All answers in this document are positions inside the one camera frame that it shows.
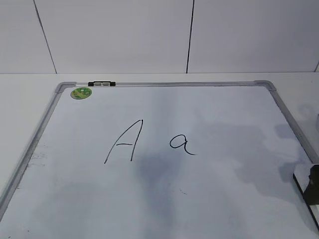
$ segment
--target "whiteboard surface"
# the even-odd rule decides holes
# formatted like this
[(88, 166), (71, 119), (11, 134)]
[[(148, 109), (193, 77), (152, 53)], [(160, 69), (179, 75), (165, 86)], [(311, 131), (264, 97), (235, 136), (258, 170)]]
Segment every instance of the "whiteboard surface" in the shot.
[[(0, 222), (4, 238), (317, 238), (292, 179), (309, 160), (265, 88), (72, 90)], [(138, 120), (132, 162), (133, 146), (118, 145), (104, 164)], [(196, 155), (170, 147), (179, 134)]]

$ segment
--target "green sticker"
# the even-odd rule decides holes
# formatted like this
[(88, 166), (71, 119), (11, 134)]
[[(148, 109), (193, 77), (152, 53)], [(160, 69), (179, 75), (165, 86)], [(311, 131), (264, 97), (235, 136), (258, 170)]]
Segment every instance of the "green sticker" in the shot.
[(82, 100), (85, 98), (88, 98), (92, 94), (92, 91), (90, 88), (87, 87), (80, 87), (76, 88), (71, 92), (71, 97), (76, 100)]

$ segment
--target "white wall panel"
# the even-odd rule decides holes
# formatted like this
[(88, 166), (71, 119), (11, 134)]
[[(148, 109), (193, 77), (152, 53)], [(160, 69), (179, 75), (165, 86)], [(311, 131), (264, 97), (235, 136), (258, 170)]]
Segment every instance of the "white wall panel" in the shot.
[(188, 72), (314, 71), (318, 0), (195, 0)]
[(0, 73), (54, 73), (32, 0), (0, 1)]
[(37, 0), (58, 73), (183, 73), (192, 0)]

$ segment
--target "white table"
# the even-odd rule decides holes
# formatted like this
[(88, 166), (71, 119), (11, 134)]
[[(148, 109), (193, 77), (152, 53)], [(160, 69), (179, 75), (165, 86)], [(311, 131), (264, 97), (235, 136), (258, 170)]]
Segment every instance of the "white table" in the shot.
[(49, 103), (58, 83), (63, 81), (116, 82), (200, 82), (255, 81), (274, 83), (282, 100), (319, 154), (318, 73), (227, 73), (227, 74), (156, 74), (156, 75), (0, 75), (0, 192), (8, 182), (25, 146)]

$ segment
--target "black marker writing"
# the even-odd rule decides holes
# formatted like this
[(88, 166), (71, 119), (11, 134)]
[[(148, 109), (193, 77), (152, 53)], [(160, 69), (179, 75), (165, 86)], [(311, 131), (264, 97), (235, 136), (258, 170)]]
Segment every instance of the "black marker writing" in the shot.
[[(172, 141), (173, 141), (174, 139), (176, 139), (177, 137), (180, 137), (180, 136), (184, 137), (184, 143), (182, 143), (182, 144), (179, 145), (179, 146), (173, 146), (173, 145), (171, 144)], [(179, 135), (176, 135), (174, 138), (172, 138), (172, 139), (170, 140), (169, 145), (170, 145), (172, 148), (179, 148), (179, 147), (181, 147), (181, 146), (184, 145), (184, 150), (185, 150), (186, 153), (188, 153), (188, 154), (190, 154), (190, 155), (196, 155), (196, 154), (193, 154), (193, 153), (190, 153), (190, 152), (187, 151), (187, 149), (186, 149), (187, 142), (188, 142), (188, 141), (187, 141), (187, 139), (186, 139), (186, 136), (185, 136), (184, 134), (179, 134)]]
[(120, 135), (120, 137), (118, 137), (118, 139), (117, 139), (117, 140), (115, 141), (115, 143), (113, 144), (113, 146), (112, 146), (110, 152), (108, 153), (108, 156), (106, 157), (104, 164), (106, 164), (106, 161), (108, 161), (108, 158), (109, 158), (109, 156), (110, 156), (110, 154), (111, 154), (111, 152), (112, 152), (114, 146), (117, 146), (117, 145), (132, 145), (131, 143), (119, 143), (119, 144), (116, 144), (116, 143), (120, 140), (120, 138), (121, 138), (127, 131), (129, 131), (130, 128), (132, 128), (132, 127), (133, 127), (134, 125), (136, 125), (138, 122), (141, 122), (141, 127), (140, 127), (140, 131), (139, 131), (139, 133), (138, 133), (138, 135), (137, 135), (137, 137), (136, 137), (136, 139), (135, 139), (134, 146), (133, 146), (133, 150), (132, 150), (132, 154), (131, 154), (131, 161), (133, 160), (133, 154), (134, 154), (135, 146), (136, 146), (136, 143), (138, 142), (138, 139), (139, 139), (140, 133), (141, 133), (141, 131), (142, 131), (142, 127), (143, 127), (143, 120), (142, 120), (142, 119), (139, 119), (138, 121), (136, 121), (136, 122), (135, 122), (134, 124), (132, 124), (127, 130), (125, 130), (125, 131)]

